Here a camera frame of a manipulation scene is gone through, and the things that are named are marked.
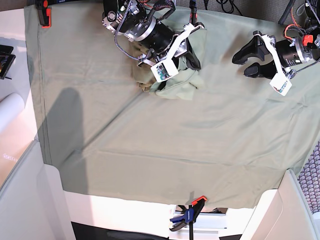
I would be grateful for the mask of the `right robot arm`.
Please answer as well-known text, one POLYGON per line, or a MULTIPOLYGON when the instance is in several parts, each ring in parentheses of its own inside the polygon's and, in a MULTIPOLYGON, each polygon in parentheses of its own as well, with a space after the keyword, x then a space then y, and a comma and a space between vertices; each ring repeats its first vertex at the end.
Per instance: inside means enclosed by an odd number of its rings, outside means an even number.
POLYGON ((115 37, 125 36, 146 49, 146 53, 127 57, 137 61, 137 65, 153 66, 164 60, 171 49, 175 50, 172 60, 175 66, 179 58, 186 58, 187 67, 196 71, 201 62, 191 47, 188 38, 179 39, 180 31, 173 31, 163 24, 163 20, 172 15, 175 3, 171 0, 158 0, 153 6, 146 7, 145 0, 105 0, 102 25, 115 37))

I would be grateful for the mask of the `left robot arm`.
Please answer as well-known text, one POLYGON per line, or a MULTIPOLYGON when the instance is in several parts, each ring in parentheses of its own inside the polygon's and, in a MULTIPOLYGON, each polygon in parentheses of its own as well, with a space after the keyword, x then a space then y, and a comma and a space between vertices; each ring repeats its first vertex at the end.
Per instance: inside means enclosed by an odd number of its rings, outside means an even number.
POLYGON ((292 24, 283 30, 283 40, 277 41, 273 35, 253 32, 253 38, 233 57, 232 63, 244 65, 248 58, 265 60, 271 55, 272 61, 261 65, 253 63, 244 70, 249 78, 273 79, 276 74, 292 79, 297 73, 320 62, 320 2, 306 0, 304 10, 307 15, 304 26, 300 26, 293 14, 294 1, 291 0, 279 20, 290 15, 292 24))

